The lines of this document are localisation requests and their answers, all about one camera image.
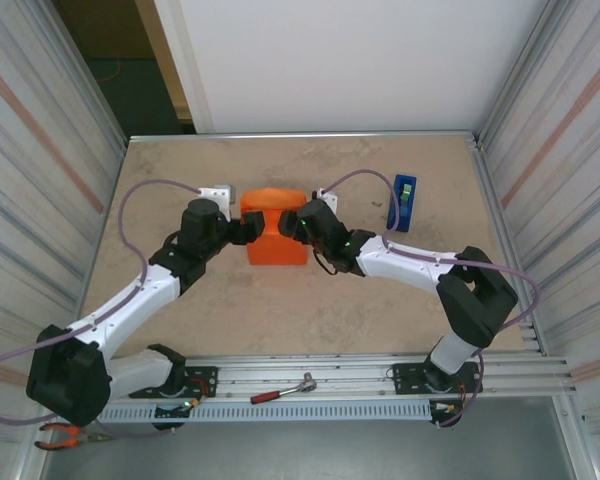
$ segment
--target red handle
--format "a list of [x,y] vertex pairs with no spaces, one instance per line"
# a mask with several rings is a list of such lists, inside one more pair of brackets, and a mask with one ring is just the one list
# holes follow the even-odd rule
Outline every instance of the red handle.
[[258,403],[270,402],[276,398],[280,398],[279,390],[276,390],[275,392],[262,393],[260,395],[256,395],[255,397],[251,397],[251,404],[257,405]]
[[80,435],[82,433],[82,429],[80,427],[76,427],[75,425],[71,425],[70,423],[45,423],[38,430],[44,432],[45,430],[61,430],[63,432],[68,433],[69,435]]
[[40,450],[54,452],[56,450],[64,450],[65,448],[75,448],[80,445],[80,442],[77,438],[71,437],[69,440],[65,440],[64,442],[60,443],[34,442],[34,445]]

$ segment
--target metal frame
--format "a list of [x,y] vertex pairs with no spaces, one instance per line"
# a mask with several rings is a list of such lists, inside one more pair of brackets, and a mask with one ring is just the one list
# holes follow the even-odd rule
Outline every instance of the metal frame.
[[576,4],[575,0],[548,0],[534,25],[520,55],[498,94],[479,133],[479,145],[488,148],[498,133],[514,100],[524,88],[566,12]]
[[[307,137],[390,137],[390,136],[422,136],[422,135],[454,135],[465,138],[467,148],[473,158],[476,175],[484,192],[487,210],[493,222],[498,243],[507,264],[519,265],[506,222],[495,196],[493,185],[482,153],[478,150],[474,136],[466,131],[430,131],[430,132],[337,132],[337,133],[296,133],[296,134],[239,134],[239,135],[198,135],[198,136],[152,136],[132,137],[131,142],[157,140],[197,141],[203,139],[241,139],[241,138],[307,138]],[[515,284],[523,305],[530,301],[528,293],[520,283]],[[550,357],[541,353],[543,339],[534,328],[535,317],[531,322],[522,324],[522,334],[528,350],[519,353],[487,352],[485,359],[485,390],[480,397],[529,397],[548,396],[554,401],[556,416],[565,439],[573,468],[578,480],[600,479],[600,466],[591,438],[578,420],[578,410],[574,403],[576,395],[569,369],[564,358]],[[249,396],[264,391],[288,387],[296,384],[305,371],[310,371],[318,382],[318,389],[309,394],[297,394],[275,401],[275,404],[298,408],[320,407],[325,405],[342,405],[345,402],[352,408],[364,408],[378,405],[395,405],[396,401],[405,405],[428,401],[430,395],[419,397],[397,396],[393,382],[387,378],[387,369],[395,363],[419,362],[424,354],[407,355],[345,355],[345,356],[289,356],[289,357],[200,357],[188,361],[190,365],[214,365],[219,367],[217,396],[203,402],[208,418],[205,421],[222,421],[222,415],[233,421],[266,421],[275,416],[275,409],[264,416],[242,419],[232,417],[232,408],[240,405],[244,412],[251,406],[247,404]],[[435,398],[449,398],[435,395]],[[103,412],[104,423],[146,423],[156,421],[149,414],[156,404],[174,404],[173,399],[164,400],[131,400],[123,399],[112,402]],[[130,418],[118,419],[113,410],[126,411]],[[387,418],[382,415],[374,418]],[[309,420],[321,418],[306,417]],[[191,418],[187,421],[201,421]]]
[[[196,412],[181,421],[275,421],[290,420],[271,405],[303,409],[353,409],[346,419],[419,419],[422,415],[396,416],[396,405],[428,404],[429,400],[457,399],[457,394],[397,395],[388,375],[396,363],[423,362],[426,354],[414,355],[297,355],[276,357],[217,356],[195,357],[189,366],[218,367],[215,398],[206,399]],[[565,397],[575,395],[569,368],[564,358],[542,357],[535,353],[490,353],[484,355],[484,391],[481,398]],[[282,397],[273,404],[250,405],[253,395],[294,386],[305,372],[311,372],[316,390]],[[156,406],[175,406],[181,400],[119,399],[111,402],[100,416],[103,423],[162,422],[154,416]],[[375,413],[369,409],[378,408]],[[296,420],[334,420],[342,414],[306,414]]]
[[[42,13],[40,14],[37,14],[34,9],[31,9],[31,13],[36,17],[38,22],[40,22],[41,24],[45,24],[48,27],[47,34],[51,37],[55,37],[56,39],[63,40],[64,45],[68,48],[67,54],[71,57],[71,61],[70,63],[66,64],[65,67],[67,68],[71,79],[75,82],[75,84],[81,90],[83,95],[91,95],[100,102],[101,106],[104,109],[106,121],[109,122],[109,125],[115,130],[117,130],[117,132],[121,136],[124,136],[122,128],[120,127],[118,120],[113,114],[109,103],[104,98],[104,95],[98,87],[95,78],[91,74],[91,71],[89,70],[86,62],[84,61],[82,55],[78,51],[78,48],[76,47],[73,39],[71,38],[71,35],[69,34],[66,26],[64,25],[64,22],[58,15],[58,12],[56,11],[51,0],[36,0],[35,2],[30,3],[35,3],[41,9]],[[113,197],[115,194],[115,189],[118,185],[118,180],[122,171],[122,163],[127,153],[127,145],[128,144],[125,142],[123,148],[121,148],[119,152],[118,158],[120,160],[120,165],[116,173],[116,178],[113,182],[111,195],[107,199],[106,210],[101,217],[102,220],[100,236],[96,244],[93,246],[92,252],[90,252],[93,261],[91,264],[91,268],[89,268],[89,271],[87,272],[87,275],[84,279],[82,289],[78,297],[78,305],[76,307],[76,311],[74,312],[73,320],[78,320],[79,314],[82,310],[84,301],[87,296],[87,290],[89,288],[91,276],[95,267],[95,258],[100,249],[100,244],[102,243],[102,238],[104,236],[104,227],[106,225],[107,218],[109,217],[109,213],[113,203]],[[48,413],[45,412],[45,409],[42,406],[37,406],[37,408],[33,409],[33,411],[34,417]],[[22,440],[15,455],[13,456],[13,462],[6,478],[17,480],[38,480],[42,474],[44,462],[48,452],[35,448],[33,446],[33,442],[36,439],[49,441],[51,438],[51,432],[39,432],[36,425],[31,425],[23,428],[25,429],[25,433],[22,437]]]
[[[491,216],[493,228],[502,249],[505,262],[511,267],[521,269],[521,263],[515,247],[513,246],[512,237],[504,217],[504,212],[502,211],[500,201],[496,196],[495,188],[491,181],[491,174],[489,173],[487,163],[485,162],[483,155],[484,147],[481,146],[478,148],[475,139],[467,139],[467,148],[473,157],[474,167],[478,181],[482,187],[485,205]],[[528,290],[522,285],[522,281],[519,278],[514,277],[513,282],[523,307],[528,306],[531,302]],[[546,350],[547,343],[544,339],[542,328],[537,325],[538,312],[532,312],[530,316],[542,355],[545,358],[554,358],[548,356],[548,351]],[[567,398],[563,395],[552,395],[552,399],[556,417],[558,418],[558,423],[562,430],[562,436],[576,478],[578,480],[600,480],[600,459],[593,446],[588,427],[581,419],[575,397]]]
[[198,135],[132,135],[129,143],[157,142],[167,140],[232,140],[245,138],[336,138],[336,137],[466,137],[470,130],[386,130],[378,132],[295,132],[295,133],[209,133]]

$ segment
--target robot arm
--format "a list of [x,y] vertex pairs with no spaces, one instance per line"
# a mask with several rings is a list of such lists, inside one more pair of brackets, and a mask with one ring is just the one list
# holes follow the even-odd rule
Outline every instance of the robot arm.
[[[398,255],[385,247],[375,233],[348,230],[321,198],[314,198],[297,212],[285,212],[279,228],[283,235],[311,245],[338,272],[391,278],[440,297],[451,332],[426,360],[427,378],[439,387],[436,390],[444,390],[445,384],[452,381],[451,376],[476,350],[491,344],[518,302],[515,291],[498,271]],[[439,253],[391,242],[390,246],[439,259],[491,263],[475,247],[467,247],[462,253]]]
[[[110,399],[148,387],[176,394],[185,380],[185,358],[163,345],[112,359],[122,343],[155,312],[183,295],[205,273],[206,264],[226,245],[255,241],[264,228],[261,212],[241,220],[228,217],[227,205],[205,198],[189,203],[181,228],[167,237],[142,275],[95,312],[67,329],[46,328],[38,341],[91,325],[93,328],[37,350],[31,363],[27,395],[74,425],[84,426]],[[123,301],[133,292],[126,303]],[[104,321],[97,322],[103,315]]]

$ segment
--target corrugated metal wall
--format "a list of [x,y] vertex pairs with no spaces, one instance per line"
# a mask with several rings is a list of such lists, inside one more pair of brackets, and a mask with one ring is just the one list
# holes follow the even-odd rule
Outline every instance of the corrugated metal wall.
[[600,447],[600,0],[571,2],[486,153]]
[[[124,138],[43,1],[0,0],[0,353],[76,316]],[[0,366],[0,413],[28,417],[30,356]],[[0,426],[0,478],[23,428]]]

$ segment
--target doorway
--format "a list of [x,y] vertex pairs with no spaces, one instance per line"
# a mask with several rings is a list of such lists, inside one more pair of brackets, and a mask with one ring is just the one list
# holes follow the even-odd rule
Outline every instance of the doorway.
[[153,0],[53,0],[126,136],[196,133]]

